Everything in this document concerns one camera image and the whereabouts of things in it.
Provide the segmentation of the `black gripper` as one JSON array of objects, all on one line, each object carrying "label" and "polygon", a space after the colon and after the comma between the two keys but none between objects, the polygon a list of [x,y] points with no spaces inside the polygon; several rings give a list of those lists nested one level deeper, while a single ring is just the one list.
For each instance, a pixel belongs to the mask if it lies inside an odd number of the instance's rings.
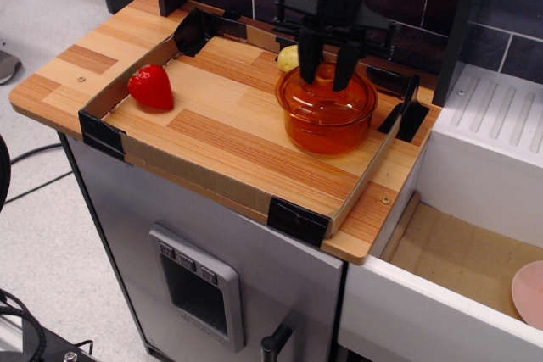
[{"label": "black gripper", "polygon": [[333,90],[343,91],[360,58],[391,58],[400,29],[394,21],[370,9],[365,0],[275,0],[274,30],[298,42],[302,79],[312,84],[323,46],[338,52]]}]

